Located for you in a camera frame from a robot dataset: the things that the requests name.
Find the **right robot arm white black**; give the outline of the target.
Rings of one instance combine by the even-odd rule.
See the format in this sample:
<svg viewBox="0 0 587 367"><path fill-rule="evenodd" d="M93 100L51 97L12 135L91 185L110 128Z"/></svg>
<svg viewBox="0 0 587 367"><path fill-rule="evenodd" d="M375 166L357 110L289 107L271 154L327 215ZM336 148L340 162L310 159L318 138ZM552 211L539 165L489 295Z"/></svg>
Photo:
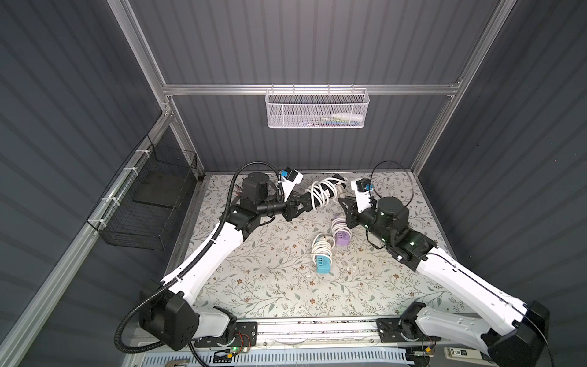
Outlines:
<svg viewBox="0 0 587 367"><path fill-rule="evenodd" d="M396 261L444 287L475 311L475 317L435 310L414 301L397 323L408 341L448 339L490 357L499 366L535 366L547 349L550 312L489 284L432 239L412 229L408 209L395 197L339 200L346 224L363 227Z"/></svg>

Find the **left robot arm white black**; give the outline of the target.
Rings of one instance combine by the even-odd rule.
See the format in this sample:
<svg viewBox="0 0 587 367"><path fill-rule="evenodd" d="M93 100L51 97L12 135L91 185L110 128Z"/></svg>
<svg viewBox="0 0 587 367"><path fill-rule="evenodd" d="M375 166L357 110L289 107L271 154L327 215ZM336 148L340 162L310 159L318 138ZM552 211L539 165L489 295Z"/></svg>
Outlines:
<svg viewBox="0 0 587 367"><path fill-rule="evenodd" d="M298 217L313 206L310 194L295 196L293 190L304 176L286 169L279 174L274 196L267 174L250 173L244 178L238 197L230 196L226 211L210 236L187 260L162 279L162 291L145 300L139 312L140 326L160 343L178 351L193 339L221 338L231 341L235 316L221 307L196 307L195 302L213 273L235 249L262 225L262 218L282 215Z"/></svg>

